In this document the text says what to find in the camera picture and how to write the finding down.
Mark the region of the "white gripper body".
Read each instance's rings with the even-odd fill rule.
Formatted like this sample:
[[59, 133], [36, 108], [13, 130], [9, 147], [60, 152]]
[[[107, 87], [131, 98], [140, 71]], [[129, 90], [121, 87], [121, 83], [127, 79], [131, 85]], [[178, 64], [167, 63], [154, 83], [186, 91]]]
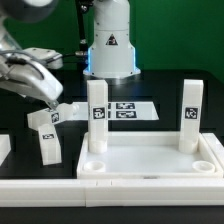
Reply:
[[0, 88], [45, 102], [56, 102], [63, 86], [50, 69], [59, 69], [62, 65], [62, 55], [55, 50], [0, 51]]

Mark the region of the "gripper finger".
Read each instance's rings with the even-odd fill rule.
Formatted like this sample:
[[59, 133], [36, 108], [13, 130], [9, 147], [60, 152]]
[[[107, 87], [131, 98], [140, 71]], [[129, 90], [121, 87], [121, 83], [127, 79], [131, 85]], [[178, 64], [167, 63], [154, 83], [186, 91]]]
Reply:
[[49, 108], [55, 110], [59, 106], [58, 101], [47, 101], [46, 104], [48, 105]]

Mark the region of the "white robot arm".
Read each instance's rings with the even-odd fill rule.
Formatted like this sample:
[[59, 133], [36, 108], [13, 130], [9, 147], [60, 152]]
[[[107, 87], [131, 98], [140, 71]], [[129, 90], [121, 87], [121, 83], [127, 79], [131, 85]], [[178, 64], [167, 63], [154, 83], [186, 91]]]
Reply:
[[[63, 55], [51, 49], [21, 48], [4, 21], [36, 23], [47, 18], [59, 0], [0, 0], [0, 88], [58, 107], [63, 86], [50, 72], [63, 66]], [[100, 79], [123, 80], [138, 75], [135, 47], [130, 43], [128, 0], [75, 0], [83, 73]]]

